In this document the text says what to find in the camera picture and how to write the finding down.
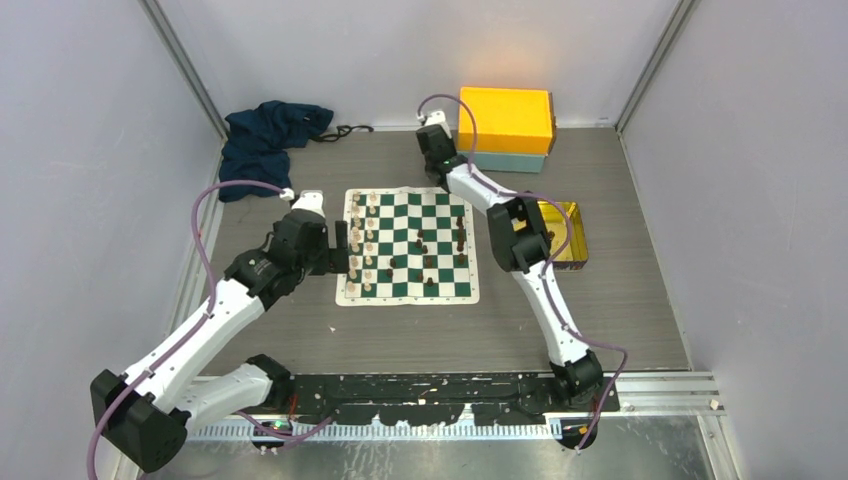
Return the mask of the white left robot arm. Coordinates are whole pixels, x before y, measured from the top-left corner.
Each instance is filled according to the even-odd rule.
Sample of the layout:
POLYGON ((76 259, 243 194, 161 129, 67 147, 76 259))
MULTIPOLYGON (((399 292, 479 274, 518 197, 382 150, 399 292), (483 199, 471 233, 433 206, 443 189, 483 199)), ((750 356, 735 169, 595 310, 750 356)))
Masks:
POLYGON ((295 382, 267 355, 255 355, 227 375, 198 384, 196 376, 241 330, 291 294, 309 275, 344 267, 345 223, 332 247, 319 190, 306 190, 276 222, 265 243, 238 255, 207 300, 144 358, 90 384, 94 452, 106 439, 145 473, 165 467, 188 435, 224 417, 259 407, 291 406, 295 382))

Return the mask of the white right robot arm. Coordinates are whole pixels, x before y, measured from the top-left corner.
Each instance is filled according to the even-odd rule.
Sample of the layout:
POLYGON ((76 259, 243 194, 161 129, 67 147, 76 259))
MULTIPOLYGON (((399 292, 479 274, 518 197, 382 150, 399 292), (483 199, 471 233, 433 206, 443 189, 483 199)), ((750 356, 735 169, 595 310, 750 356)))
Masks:
POLYGON ((569 312, 551 267, 551 240, 536 198, 509 190, 458 153, 444 114, 419 117, 416 139, 435 185, 486 215, 493 257, 526 296, 543 333, 555 396, 567 410, 606 395, 603 368, 569 312))

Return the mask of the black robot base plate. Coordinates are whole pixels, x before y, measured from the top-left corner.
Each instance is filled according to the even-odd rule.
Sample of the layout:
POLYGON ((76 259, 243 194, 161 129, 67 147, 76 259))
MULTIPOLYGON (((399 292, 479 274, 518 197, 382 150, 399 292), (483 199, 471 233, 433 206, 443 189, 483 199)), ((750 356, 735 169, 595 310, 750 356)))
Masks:
POLYGON ((280 415, 314 425, 457 427, 499 434, 540 427, 566 448, 589 447, 596 411, 620 408, 611 375, 561 378, 543 372, 438 374, 306 374, 285 379, 252 414, 280 415))

